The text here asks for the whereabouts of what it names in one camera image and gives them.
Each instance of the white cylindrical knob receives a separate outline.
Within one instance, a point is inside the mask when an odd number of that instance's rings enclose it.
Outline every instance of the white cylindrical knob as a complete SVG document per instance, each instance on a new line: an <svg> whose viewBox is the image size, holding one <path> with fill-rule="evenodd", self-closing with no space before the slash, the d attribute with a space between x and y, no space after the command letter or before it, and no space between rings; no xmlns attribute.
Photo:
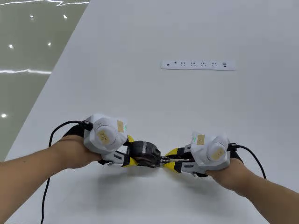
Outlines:
<svg viewBox="0 0 299 224"><path fill-rule="evenodd" d="M218 162L226 155L226 148L220 143L213 143L207 148L206 155L210 161Z"/></svg>
<svg viewBox="0 0 299 224"><path fill-rule="evenodd" d="M97 129L96 134L104 146L109 146L114 143L117 135L116 130L113 127L106 125L100 126Z"/></svg>

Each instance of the electrical outlet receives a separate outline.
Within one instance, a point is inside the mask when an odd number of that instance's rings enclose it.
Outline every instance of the electrical outlet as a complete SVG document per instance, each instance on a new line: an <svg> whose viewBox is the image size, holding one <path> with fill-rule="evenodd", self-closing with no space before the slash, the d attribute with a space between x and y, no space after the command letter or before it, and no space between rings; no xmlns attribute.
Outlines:
<svg viewBox="0 0 299 224"><path fill-rule="evenodd" d="M162 69L235 70L232 60L163 60Z"/></svg>

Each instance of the wire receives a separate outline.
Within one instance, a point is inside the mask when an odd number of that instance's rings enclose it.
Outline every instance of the wire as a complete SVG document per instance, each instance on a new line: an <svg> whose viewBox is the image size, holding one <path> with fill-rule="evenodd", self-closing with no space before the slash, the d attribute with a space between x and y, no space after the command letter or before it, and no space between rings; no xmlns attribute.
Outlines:
<svg viewBox="0 0 299 224"><path fill-rule="evenodd" d="M57 128L55 128L52 133L51 133L51 136L50 136L50 140L49 140L49 147L52 145L52 140L53 140L53 136L55 134L55 132L62 128L63 126L66 126L68 124L84 124L86 125L86 121L77 121L77 120L70 120L70 121L67 121L67 122L64 122L63 124L59 125ZM43 201L42 201L42 219L41 219L41 224L43 224L43 220L44 220L44 206L45 206L45 199L46 199L46 195L47 195L47 191L48 191L48 187L49 187L49 184L50 184L50 178L47 179L47 184L46 184L46 188L45 188L45 191L43 193Z"/></svg>
<svg viewBox="0 0 299 224"><path fill-rule="evenodd" d="M256 157L256 155L254 155L254 153L253 153L249 148L247 148L247 147L245 147L245 146L237 145L237 144L235 144L235 143L231 143L231 144L229 144L229 147L228 147L228 148L229 148L228 151L237 151L238 148L243 148L243 149L245 149L246 151L248 151L248 152L253 156L253 158L256 160L256 162L258 163L258 165L259 165L259 167L260 167L260 169L261 169L261 171L262 171L262 174L263 174L264 179L267 179L262 164L260 163L260 161L258 160L258 158Z"/></svg>

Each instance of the floor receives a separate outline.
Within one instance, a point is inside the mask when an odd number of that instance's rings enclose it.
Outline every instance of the floor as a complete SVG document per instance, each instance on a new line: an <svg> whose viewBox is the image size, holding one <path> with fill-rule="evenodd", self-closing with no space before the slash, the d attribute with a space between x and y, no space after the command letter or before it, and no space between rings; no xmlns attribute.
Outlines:
<svg viewBox="0 0 299 224"><path fill-rule="evenodd" d="M88 0L0 0L0 161L54 69Z"/></svg>

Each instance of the beige sticker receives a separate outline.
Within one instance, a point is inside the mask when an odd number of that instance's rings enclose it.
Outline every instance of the beige sticker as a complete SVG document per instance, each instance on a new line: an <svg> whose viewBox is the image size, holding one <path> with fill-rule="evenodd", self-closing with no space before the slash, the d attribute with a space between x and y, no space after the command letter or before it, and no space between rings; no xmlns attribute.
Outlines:
<svg viewBox="0 0 299 224"><path fill-rule="evenodd" d="M204 134L199 134L197 136L197 145L202 146L205 144L205 135Z"/></svg>
<svg viewBox="0 0 299 224"><path fill-rule="evenodd" d="M224 150L222 148L219 148L216 152L213 153L212 159L213 160L219 160L220 157L224 155Z"/></svg>
<svg viewBox="0 0 299 224"><path fill-rule="evenodd" d="M123 122L121 120L117 121L117 131L123 133Z"/></svg>
<svg viewBox="0 0 299 224"><path fill-rule="evenodd" d="M110 140L104 130L99 131L98 137L100 138L103 145L107 145L110 143Z"/></svg>

